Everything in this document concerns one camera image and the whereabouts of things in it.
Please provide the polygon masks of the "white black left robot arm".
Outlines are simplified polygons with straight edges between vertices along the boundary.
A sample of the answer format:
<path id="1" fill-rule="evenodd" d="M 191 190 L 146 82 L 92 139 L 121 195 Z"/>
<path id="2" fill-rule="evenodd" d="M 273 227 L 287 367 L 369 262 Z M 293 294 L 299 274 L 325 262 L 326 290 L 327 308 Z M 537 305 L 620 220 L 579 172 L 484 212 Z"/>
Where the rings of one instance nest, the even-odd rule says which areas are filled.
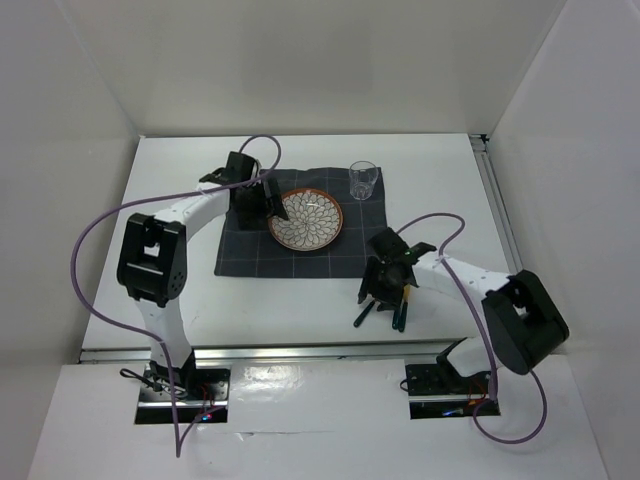
<path id="1" fill-rule="evenodd" d="M 192 196 L 153 215 L 135 213 L 126 223 L 116 277 L 140 311 L 152 343 L 150 370 L 176 399 L 197 387 L 195 353 L 181 315 L 189 240 L 218 217 L 233 213 L 242 230 L 286 220 L 277 179 L 259 172 L 257 159 L 231 152 L 225 166 L 201 177 Z"/>

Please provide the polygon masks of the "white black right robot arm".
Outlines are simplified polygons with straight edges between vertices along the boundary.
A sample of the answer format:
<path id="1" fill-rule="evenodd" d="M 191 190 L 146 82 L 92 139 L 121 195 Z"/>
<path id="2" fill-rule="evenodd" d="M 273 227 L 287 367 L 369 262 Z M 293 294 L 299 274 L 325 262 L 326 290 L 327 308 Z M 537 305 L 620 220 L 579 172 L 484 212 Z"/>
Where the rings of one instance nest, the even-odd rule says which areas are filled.
<path id="1" fill-rule="evenodd" d="M 490 397 L 497 396 L 496 371 L 504 367 L 527 375 L 569 338 L 569 327 L 540 278 L 529 270 L 494 272 L 457 260 L 442 248 L 408 245 L 387 228 L 368 241 L 367 259 L 357 302 L 392 313 L 391 325 L 406 327 L 410 294 L 429 289 L 458 299 L 469 308 L 478 328 L 442 352 L 436 379 L 448 392 L 460 391 L 471 376 L 489 372 Z"/>

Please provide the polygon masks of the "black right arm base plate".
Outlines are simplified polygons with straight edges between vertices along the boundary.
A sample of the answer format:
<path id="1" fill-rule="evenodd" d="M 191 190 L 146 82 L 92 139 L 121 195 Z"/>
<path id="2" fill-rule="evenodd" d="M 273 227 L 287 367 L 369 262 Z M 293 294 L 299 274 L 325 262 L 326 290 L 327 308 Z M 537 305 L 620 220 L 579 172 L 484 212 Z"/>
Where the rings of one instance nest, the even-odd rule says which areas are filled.
<path id="1" fill-rule="evenodd" d="M 444 363 L 409 361 L 399 388 L 408 396 L 412 420 L 472 417 L 486 401 L 479 415 L 499 416 L 498 404 L 489 400 L 489 378 L 489 371 L 461 377 Z"/>

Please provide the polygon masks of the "clear drinking glass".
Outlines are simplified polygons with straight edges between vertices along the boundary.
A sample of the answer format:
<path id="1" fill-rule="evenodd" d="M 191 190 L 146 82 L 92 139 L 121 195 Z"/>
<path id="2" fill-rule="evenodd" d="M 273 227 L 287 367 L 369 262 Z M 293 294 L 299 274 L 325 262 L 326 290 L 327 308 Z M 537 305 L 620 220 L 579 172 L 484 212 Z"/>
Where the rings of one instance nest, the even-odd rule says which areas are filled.
<path id="1" fill-rule="evenodd" d="M 350 195 L 358 201 L 369 199 L 378 179 L 378 168 L 369 161 L 356 161 L 349 167 Z"/>

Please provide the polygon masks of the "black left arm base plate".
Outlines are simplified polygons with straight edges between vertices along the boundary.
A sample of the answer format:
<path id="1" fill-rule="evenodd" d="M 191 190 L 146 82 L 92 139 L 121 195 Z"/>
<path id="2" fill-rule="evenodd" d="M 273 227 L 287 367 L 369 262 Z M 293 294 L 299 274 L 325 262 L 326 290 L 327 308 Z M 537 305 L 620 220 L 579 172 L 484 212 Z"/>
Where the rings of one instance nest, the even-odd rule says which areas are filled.
<path id="1" fill-rule="evenodd" d="M 231 367 L 207 367 L 196 372 L 195 385 L 170 388 L 167 381 L 156 379 L 146 366 L 142 373 L 122 368 L 121 377 L 135 380 L 140 389 L 134 423 L 136 425 L 171 424 L 170 393 L 176 396 L 180 424 L 189 424 L 195 418 L 204 424 L 222 424 L 228 421 L 228 398 Z"/>

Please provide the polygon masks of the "floral patterned plate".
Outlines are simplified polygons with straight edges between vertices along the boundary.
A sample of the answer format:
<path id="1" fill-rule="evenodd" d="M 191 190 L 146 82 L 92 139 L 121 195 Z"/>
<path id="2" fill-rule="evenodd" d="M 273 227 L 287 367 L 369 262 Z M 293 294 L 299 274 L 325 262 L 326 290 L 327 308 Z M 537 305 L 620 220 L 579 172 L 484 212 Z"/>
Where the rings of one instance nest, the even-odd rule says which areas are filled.
<path id="1" fill-rule="evenodd" d="M 288 219 L 274 216 L 268 225 L 274 239 L 290 250 L 319 250 L 331 244 L 342 230 L 341 207 L 324 191 L 292 190 L 282 195 L 282 204 Z"/>

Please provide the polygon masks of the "dark grey checked cloth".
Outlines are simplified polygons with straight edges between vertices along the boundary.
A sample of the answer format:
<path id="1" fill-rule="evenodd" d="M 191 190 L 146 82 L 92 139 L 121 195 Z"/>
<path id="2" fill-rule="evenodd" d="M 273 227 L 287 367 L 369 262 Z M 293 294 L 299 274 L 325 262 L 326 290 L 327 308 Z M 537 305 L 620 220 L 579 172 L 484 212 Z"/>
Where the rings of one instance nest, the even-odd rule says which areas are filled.
<path id="1" fill-rule="evenodd" d="M 282 169 L 274 177 L 283 194 L 310 187 L 331 195 L 343 212 L 341 232 L 319 250 L 294 251 L 281 245 L 267 228 L 240 230 L 237 216 L 231 212 L 224 222 L 214 274 L 232 278 L 360 278 L 373 254 L 368 240 L 387 227 L 383 174 L 378 174 L 373 193 L 365 201 L 351 196 L 346 168 Z"/>

